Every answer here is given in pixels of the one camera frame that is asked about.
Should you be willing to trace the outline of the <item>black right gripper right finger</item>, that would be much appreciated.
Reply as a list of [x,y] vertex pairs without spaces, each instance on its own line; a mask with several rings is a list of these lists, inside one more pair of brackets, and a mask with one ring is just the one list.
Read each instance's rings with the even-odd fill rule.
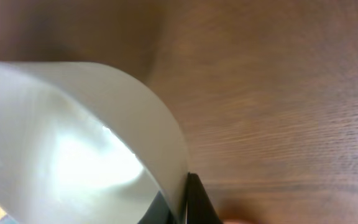
[[197,174],[188,174],[186,202],[187,224],[223,224]]

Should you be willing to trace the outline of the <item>cream plastic bowl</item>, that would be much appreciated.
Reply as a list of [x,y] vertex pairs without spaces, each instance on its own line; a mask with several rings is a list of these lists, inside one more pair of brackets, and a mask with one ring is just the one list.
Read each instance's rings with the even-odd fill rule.
[[185,221],[187,148],[136,78],[91,62],[0,62],[0,206],[18,223]]

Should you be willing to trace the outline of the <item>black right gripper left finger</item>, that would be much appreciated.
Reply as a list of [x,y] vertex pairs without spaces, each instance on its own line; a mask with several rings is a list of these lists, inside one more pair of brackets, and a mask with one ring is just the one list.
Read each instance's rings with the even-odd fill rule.
[[138,224],[175,224],[175,219],[161,192],[157,193]]

